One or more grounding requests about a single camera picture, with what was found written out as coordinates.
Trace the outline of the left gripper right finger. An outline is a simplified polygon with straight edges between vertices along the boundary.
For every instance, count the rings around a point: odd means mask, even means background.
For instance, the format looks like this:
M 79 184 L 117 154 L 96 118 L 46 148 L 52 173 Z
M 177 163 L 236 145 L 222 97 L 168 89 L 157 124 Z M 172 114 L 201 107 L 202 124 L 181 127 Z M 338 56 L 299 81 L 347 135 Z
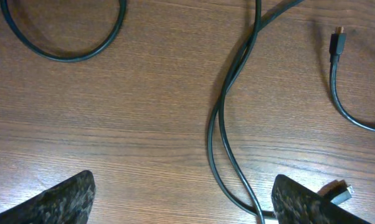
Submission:
M 353 188 L 345 180 L 334 180 L 314 192 L 279 174 L 271 198 L 275 217 L 281 224 L 369 224 L 339 207 L 351 199 L 352 194 Z

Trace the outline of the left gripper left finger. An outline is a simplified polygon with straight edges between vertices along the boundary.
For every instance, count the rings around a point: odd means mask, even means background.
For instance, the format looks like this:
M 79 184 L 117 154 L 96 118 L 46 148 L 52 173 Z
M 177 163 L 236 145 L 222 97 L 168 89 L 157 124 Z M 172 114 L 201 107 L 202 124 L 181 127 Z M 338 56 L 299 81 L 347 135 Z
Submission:
M 0 224 L 86 224 L 95 193 L 93 174 L 84 170 L 0 213 Z

